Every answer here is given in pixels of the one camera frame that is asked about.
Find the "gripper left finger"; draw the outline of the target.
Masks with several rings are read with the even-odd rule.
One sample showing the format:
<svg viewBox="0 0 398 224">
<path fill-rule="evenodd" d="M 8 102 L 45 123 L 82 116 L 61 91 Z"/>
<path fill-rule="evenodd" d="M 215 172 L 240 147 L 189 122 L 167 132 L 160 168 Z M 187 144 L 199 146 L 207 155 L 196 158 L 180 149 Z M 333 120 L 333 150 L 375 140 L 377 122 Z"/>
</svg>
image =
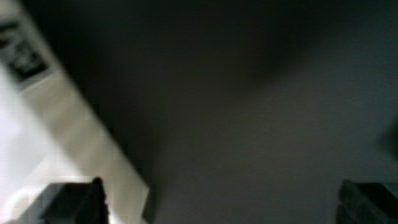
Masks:
<svg viewBox="0 0 398 224">
<path fill-rule="evenodd" d="M 102 178 L 91 182 L 54 183 L 45 189 L 47 224 L 109 224 L 107 194 Z"/>
</svg>

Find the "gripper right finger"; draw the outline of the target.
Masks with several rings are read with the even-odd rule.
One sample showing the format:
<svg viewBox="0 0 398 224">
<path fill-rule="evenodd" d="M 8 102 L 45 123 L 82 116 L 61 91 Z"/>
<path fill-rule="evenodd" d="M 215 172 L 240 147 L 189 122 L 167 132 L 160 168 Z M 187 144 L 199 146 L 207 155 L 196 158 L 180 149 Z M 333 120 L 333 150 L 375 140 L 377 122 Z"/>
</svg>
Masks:
<svg viewBox="0 0 398 224">
<path fill-rule="evenodd" d="M 343 181 L 336 224 L 398 224 L 398 183 Z"/>
</svg>

